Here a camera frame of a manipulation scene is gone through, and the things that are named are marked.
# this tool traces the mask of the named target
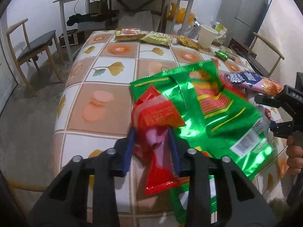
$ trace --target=yellow plastic bag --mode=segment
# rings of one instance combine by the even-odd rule
[[[168,20],[173,21],[174,19],[174,14],[177,8],[177,4],[176,3],[172,3],[172,9],[169,11],[169,16],[167,17]],[[185,17],[185,13],[186,13],[186,8],[181,8],[177,11],[177,19],[176,19],[176,23],[178,24],[182,24],[184,22],[184,17]],[[188,23],[191,24],[194,21],[195,15],[190,12],[189,18],[188,18]]]

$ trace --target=checkered tablecloth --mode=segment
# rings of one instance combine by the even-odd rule
[[[116,42],[114,31],[93,32],[80,50],[58,107],[53,144],[55,176],[75,155],[98,155],[114,146],[128,132],[132,101],[129,83],[164,69],[215,58],[174,42],[170,47],[142,41]],[[219,60],[219,72],[252,70],[243,64]],[[281,121],[277,109],[272,120]],[[274,152],[253,180],[259,191],[269,193],[284,176],[287,165],[286,141],[269,133]],[[146,196],[147,170],[134,157],[125,178],[115,178],[116,198],[121,226],[177,227],[169,192]],[[92,184],[88,193],[88,220],[92,217]]]

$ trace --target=silver screw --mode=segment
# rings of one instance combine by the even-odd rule
[[[116,153],[116,150],[114,148],[109,148],[106,152],[112,155]]]
[[[223,156],[222,161],[225,163],[229,163],[229,162],[231,162],[231,159],[228,156]]]
[[[187,153],[189,153],[189,154],[196,154],[196,153],[197,153],[197,150],[194,149],[194,148],[189,148],[189,149],[187,150]]]
[[[76,155],[73,157],[73,162],[80,162],[82,160],[82,157],[80,155]]]

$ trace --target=green snack bag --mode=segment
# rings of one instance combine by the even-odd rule
[[[229,156],[252,180],[262,163],[272,153],[257,109],[231,90],[224,89],[212,61],[182,66],[131,83],[137,100],[153,85],[177,108],[185,126],[175,130],[192,148],[210,157]],[[188,184],[170,189],[176,219],[185,222],[182,197]],[[216,198],[212,198],[212,212]]]

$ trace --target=black chair seat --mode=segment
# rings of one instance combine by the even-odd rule
[[[49,45],[54,38],[56,30],[50,31],[45,33],[44,35],[38,37],[34,41],[30,42],[28,46],[22,51],[22,53],[18,56],[18,61],[22,58],[26,57],[27,55],[33,53],[36,49]]]
[[[240,51],[239,53],[241,56],[247,59],[247,61],[257,74],[264,77],[269,74],[269,72],[254,57],[242,51]]]

